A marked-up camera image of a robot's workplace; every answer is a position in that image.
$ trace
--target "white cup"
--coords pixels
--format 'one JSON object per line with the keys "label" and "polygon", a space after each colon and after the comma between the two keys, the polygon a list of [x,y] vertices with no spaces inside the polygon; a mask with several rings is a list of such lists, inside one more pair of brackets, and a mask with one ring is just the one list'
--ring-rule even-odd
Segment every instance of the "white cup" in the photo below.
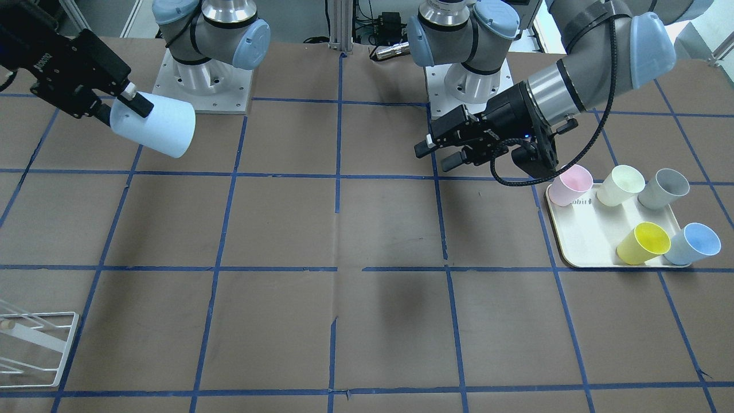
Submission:
{"label": "white cup", "polygon": [[608,207],[616,207],[644,189],[644,177],[629,165],[618,165],[597,190],[597,198]]}
{"label": "white cup", "polygon": [[683,174],[677,170],[660,169],[637,195],[637,199],[649,209],[660,209],[688,195],[690,190],[691,185]]}
{"label": "white cup", "polygon": [[181,157],[194,137],[196,127],[194,107],[189,102],[138,93],[153,103],[153,110],[147,118],[141,118],[115,99],[109,113],[109,125],[112,131],[169,157]]}

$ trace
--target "light blue cup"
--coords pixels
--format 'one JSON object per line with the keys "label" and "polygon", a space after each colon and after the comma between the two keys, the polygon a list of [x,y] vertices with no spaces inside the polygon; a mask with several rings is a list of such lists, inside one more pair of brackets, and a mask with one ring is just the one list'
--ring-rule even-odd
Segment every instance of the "light blue cup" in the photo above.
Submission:
{"label": "light blue cup", "polygon": [[722,241],[713,229],[702,223],[690,223],[670,240],[670,251],[665,258],[675,265],[689,265],[700,259],[717,255]]}

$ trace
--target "pink cup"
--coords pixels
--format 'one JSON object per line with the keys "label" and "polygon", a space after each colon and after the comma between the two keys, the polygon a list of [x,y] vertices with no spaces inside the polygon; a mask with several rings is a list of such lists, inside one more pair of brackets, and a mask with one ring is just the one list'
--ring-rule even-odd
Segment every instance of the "pink cup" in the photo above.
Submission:
{"label": "pink cup", "polygon": [[594,186],[594,177],[581,165],[574,165],[563,172],[548,189],[551,202],[559,207],[565,207]]}

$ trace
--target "plastic cup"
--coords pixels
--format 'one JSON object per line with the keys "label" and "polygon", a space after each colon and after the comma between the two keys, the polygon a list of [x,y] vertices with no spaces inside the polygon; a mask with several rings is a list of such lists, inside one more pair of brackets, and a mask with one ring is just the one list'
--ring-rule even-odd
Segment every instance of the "plastic cup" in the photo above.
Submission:
{"label": "plastic cup", "polygon": [[574,165],[563,172],[548,188],[551,202],[565,207],[581,197],[594,185],[594,177],[581,165]]}
{"label": "plastic cup", "polygon": [[196,113],[185,101],[138,92],[153,103],[147,118],[141,118],[115,99],[109,113],[112,131],[169,157],[179,158],[194,137]]}
{"label": "plastic cup", "polygon": [[640,265],[670,250],[670,237],[659,225],[643,222],[617,246],[617,255],[629,265]]}
{"label": "plastic cup", "polygon": [[670,240],[670,243],[670,251],[665,254],[665,258],[675,265],[689,265],[717,255],[722,250],[719,236],[702,223],[686,225]]}
{"label": "plastic cup", "polygon": [[660,169],[637,195],[640,204],[649,209],[660,209],[678,198],[688,195],[691,185],[677,170]]}
{"label": "plastic cup", "polygon": [[608,207],[616,207],[643,189],[644,177],[637,169],[629,165],[618,165],[604,179],[597,190],[597,198]]}

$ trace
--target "gray cup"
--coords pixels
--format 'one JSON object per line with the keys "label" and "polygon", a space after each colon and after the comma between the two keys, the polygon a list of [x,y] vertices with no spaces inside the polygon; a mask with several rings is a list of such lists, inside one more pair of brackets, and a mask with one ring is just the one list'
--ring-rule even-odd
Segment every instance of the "gray cup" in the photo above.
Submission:
{"label": "gray cup", "polygon": [[672,169],[660,169],[637,195],[640,204],[649,209],[664,208],[678,198],[688,195],[688,179]]}

